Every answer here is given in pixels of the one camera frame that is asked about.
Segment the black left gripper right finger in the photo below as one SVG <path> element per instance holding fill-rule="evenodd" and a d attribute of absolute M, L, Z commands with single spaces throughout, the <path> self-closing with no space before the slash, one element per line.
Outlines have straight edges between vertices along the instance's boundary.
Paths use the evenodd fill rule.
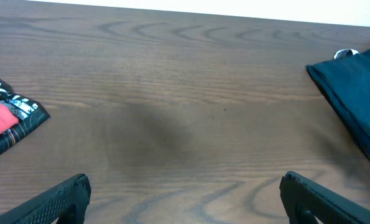
<path fill-rule="evenodd" d="M 296 172 L 287 172 L 279 189 L 290 224 L 370 224 L 370 210 Z"/>

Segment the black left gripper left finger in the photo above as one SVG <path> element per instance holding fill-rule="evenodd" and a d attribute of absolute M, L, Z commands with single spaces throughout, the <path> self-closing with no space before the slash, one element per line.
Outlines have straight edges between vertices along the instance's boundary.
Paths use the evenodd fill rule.
<path fill-rule="evenodd" d="M 91 185 L 77 174 L 0 215 L 0 224 L 83 224 Z"/>

